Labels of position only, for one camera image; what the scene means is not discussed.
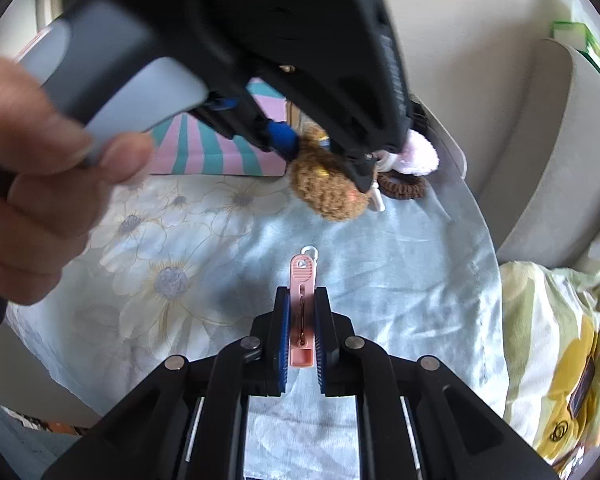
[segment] brown plush toy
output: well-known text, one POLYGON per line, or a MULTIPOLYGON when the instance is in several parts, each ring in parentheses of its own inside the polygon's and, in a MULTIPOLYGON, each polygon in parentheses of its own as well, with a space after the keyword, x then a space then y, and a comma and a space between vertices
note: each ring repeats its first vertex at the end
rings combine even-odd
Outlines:
POLYGON ((369 198, 360 193, 320 142, 328 139, 317 124, 304 127, 298 158, 291 165, 291 188, 315 212, 331 221, 357 218, 369 198))

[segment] pink plastic clip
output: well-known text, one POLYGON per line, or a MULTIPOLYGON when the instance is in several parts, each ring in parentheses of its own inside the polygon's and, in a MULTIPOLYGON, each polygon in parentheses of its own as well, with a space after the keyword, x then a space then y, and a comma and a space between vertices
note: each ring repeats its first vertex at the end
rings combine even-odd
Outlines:
POLYGON ((307 254, 296 254, 291 259, 289 278, 289 289, 291 291, 289 365, 294 368, 309 368, 314 366, 314 292, 316 266, 317 261, 307 254))

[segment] fingernail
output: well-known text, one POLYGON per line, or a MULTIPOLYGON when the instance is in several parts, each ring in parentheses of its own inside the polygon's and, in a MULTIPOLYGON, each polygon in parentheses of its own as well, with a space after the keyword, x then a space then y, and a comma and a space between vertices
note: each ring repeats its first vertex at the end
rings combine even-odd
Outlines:
POLYGON ((100 159, 109 182, 128 186, 142 182, 149 173, 149 165, 146 151, 130 149, 126 142, 112 143, 100 159))
POLYGON ((59 114, 45 123, 42 136, 49 145, 62 150, 75 160, 83 160, 93 146, 93 138, 80 123, 59 114))

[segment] gray headboard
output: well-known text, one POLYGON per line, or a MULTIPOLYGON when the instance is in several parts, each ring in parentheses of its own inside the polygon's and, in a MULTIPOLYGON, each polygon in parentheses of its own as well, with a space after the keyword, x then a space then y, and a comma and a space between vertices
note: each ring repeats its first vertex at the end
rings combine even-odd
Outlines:
POLYGON ((600 75, 539 42, 518 125, 479 200, 498 260, 572 264, 600 228, 600 75))

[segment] metal screw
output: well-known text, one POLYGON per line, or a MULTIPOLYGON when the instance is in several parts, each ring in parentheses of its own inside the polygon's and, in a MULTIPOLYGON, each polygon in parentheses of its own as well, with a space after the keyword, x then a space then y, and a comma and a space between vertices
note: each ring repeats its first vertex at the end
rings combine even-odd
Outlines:
POLYGON ((365 345, 365 340, 357 335, 352 335, 344 340, 344 346, 352 350, 360 350, 365 345))
POLYGON ((420 360, 420 366, 429 372, 435 372, 438 368, 440 368, 440 361, 438 361, 435 357, 428 355, 420 360))
POLYGON ((172 355, 167 357, 167 360, 164 362, 164 367, 167 370, 180 370, 184 366, 184 357, 181 355, 172 355))
POLYGON ((255 350, 260 346, 260 339, 254 335, 248 335, 242 338, 240 346, 245 350, 255 350))

